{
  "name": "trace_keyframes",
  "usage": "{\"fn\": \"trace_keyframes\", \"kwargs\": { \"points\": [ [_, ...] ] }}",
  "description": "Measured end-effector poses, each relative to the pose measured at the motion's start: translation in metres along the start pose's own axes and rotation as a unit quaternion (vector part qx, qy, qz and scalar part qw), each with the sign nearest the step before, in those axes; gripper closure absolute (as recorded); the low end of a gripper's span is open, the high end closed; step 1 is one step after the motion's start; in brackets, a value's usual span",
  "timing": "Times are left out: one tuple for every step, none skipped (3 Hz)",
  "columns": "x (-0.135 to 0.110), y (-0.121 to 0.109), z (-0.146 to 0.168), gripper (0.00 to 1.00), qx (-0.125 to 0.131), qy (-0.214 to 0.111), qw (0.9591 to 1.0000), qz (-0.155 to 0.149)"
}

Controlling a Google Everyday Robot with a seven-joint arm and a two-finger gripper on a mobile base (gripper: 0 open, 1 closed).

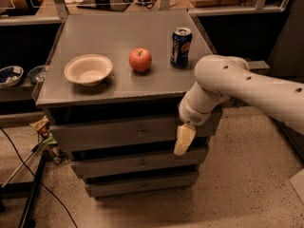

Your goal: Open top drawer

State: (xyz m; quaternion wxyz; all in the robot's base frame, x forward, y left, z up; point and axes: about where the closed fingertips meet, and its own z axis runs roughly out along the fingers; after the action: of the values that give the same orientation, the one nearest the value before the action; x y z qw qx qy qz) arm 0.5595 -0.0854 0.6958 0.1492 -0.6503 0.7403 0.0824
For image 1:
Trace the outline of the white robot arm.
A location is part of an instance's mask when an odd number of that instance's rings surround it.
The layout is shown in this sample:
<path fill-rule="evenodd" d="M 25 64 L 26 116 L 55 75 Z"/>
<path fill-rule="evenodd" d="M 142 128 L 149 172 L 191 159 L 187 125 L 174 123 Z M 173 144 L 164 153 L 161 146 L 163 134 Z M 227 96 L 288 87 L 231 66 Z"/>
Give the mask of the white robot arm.
<path fill-rule="evenodd" d="M 195 83 L 179 104 L 182 125 L 174 153 L 185 154 L 197 127 L 231 97 L 241 99 L 291 129 L 304 133 L 304 84 L 255 74 L 242 58 L 207 55 L 194 68 Z"/>

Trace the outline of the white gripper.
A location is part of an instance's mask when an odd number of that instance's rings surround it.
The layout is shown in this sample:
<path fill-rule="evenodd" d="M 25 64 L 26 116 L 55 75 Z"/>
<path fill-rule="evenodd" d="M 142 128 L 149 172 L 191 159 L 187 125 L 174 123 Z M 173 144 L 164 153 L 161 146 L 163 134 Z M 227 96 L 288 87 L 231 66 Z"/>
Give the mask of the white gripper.
<path fill-rule="evenodd" d="M 182 98 L 179 104 L 179 115 L 184 124 L 177 129 L 175 155 L 185 154 L 197 134 L 195 126 L 203 125 L 211 116 L 214 107 L 214 101 L 201 96 L 186 94 Z"/>

